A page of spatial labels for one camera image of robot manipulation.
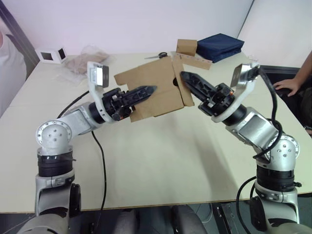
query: cardboard flap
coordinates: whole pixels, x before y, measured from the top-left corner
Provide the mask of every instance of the cardboard flap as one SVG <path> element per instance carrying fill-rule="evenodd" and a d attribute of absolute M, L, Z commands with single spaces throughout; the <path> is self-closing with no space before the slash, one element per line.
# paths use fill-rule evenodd
<path fill-rule="evenodd" d="M 164 57 L 115 75 L 118 85 L 127 84 L 129 90 L 141 85 L 156 85 L 157 89 L 146 101 L 135 106 L 131 122 L 159 116 L 183 108 L 180 90 L 174 86 L 175 73 L 171 57 Z"/>
<path fill-rule="evenodd" d="M 194 67 L 199 67 L 199 68 L 206 69 L 206 70 L 209 70 L 212 64 L 211 60 L 207 60 L 204 58 L 196 58 L 194 56 L 184 55 L 180 53 L 177 53 L 175 55 L 175 57 L 177 56 L 181 59 L 182 63 L 184 64 L 194 66 Z"/>
<path fill-rule="evenodd" d="M 184 81 L 182 80 L 180 76 L 180 73 L 184 71 L 181 58 L 179 56 L 175 56 L 172 62 L 172 65 L 175 71 L 176 81 L 180 89 L 180 93 L 181 93 L 184 106 L 194 106 L 191 91 L 189 90 L 188 87 L 186 87 Z"/>

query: white box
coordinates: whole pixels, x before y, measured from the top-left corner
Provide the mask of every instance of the white box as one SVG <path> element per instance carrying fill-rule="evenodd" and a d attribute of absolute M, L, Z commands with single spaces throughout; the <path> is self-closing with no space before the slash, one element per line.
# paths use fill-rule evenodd
<path fill-rule="evenodd" d="M 62 63 L 67 59 L 67 54 L 62 46 L 54 47 L 54 49 L 40 47 L 35 49 L 35 52 L 40 61 L 46 63 Z"/>

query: scissors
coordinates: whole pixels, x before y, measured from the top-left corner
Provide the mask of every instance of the scissors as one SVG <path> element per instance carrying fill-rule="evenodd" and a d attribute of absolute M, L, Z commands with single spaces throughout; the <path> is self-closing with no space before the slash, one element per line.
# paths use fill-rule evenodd
<path fill-rule="evenodd" d="M 163 58 L 163 57 L 167 57 L 168 56 L 168 54 L 166 53 L 166 52 L 161 52 L 161 53 L 159 53 L 158 55 L 156 55 L 156 56 L 153 56 L 153 57 L 148 57 L 148 58 L 145 58 L 145 59 L 155 59 L 155 58 Z"/>

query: small cardboard box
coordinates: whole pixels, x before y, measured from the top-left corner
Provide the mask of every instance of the small cardboard box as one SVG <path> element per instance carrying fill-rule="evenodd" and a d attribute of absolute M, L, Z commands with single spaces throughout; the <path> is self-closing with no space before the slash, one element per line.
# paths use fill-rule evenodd
<path fill-rule="evenodd" d="M 129 90 L 141 85 L 157 86 L 152 96 L 135 106 L 136 110 L 130 115 L 131 122 L 194 106 L 191 92 L 180 77 L 181 71 L 182 61 L 175 59 L 172 62 L 168 56 L 115 75 L 116 83 L 127 84 Z"/>
<path fill-rule="evenodd" d="M 197 40 L 178 39 L 176 45 L 176 52 L 195 56 L 197 49 Z"/>

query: cardboard piece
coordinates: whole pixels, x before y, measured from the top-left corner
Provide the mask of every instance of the cardboard piece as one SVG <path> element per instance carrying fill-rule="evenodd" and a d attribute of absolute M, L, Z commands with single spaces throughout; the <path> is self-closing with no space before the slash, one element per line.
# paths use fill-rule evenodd
<path fill-rule="evenodd" d="M 163 115 L 181 109 L 184 105 L 194 105 L 190 91 L 184 86 L 179 89 L 174 85 L 175 78 L 176 75 L 170 56 L 115 75 L 116 83 L 118 85 L 127 84 L 129 90 L 141 85 L 157 86 L 156 91 L 150 98 L 135 106 L 136 110 L 130 115 L 131 122 Z M 178 84 L 183 82 L 179 73 L 176 80 Z"/>
<path fill-rule="evenodd" d="M 178 39 L 176 45 L 176 52 L 195 56 L 197 49 L 197 40 Z"/>
<path fill-rule="evenodd" d="M 194 67 L 203 68 L 206 70 L 209 70 L 209 68 L 212 64 L 211 60 L 207 60 L 204 58 L 195 58 L 194 56 L 184 55 L 184 54 L 180 54 L 180 53 L 177 53 L 176 57 L 179 57 L 181 59 L 182 63 L 184 63 L 184 64 L 194 66 Z"/>

